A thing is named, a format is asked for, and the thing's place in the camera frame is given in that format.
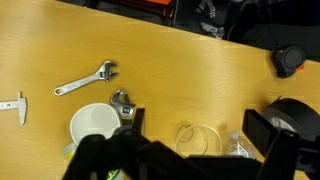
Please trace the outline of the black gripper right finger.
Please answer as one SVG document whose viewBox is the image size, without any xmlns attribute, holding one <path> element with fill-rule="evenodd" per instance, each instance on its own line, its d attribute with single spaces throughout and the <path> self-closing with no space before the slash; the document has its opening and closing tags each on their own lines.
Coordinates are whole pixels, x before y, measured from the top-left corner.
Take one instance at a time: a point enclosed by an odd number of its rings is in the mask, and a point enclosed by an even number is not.
<svg viewBox="0 0 320 180">
<path fill-rule="evenodd" d="M 242 131 L 263 155 L 256 180 L 293 180 L 295 171 L 320 180 L 320 147 L 288 129 L 274 127 L 256 110 L 244 111 Z"/>
</svg>

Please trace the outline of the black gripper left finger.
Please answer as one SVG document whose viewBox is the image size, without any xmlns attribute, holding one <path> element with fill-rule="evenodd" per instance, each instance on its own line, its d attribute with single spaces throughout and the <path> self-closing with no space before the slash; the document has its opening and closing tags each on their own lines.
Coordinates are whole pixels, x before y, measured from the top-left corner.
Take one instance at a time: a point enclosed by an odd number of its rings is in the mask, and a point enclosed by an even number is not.
<svg viewBox="0 0 320 180">
<path fill-rule="evenodd" d="M 152 166 L 140 159 L 150 141 L 141 134 L 145 109 L 138 108 L 134 119 L 117 128 L 110 138 L 86 136 L 76 149 L 62 180 L 106 180 L 109 172 L 123 170 L 131 180 L 157 180 Z"/>
</svg>

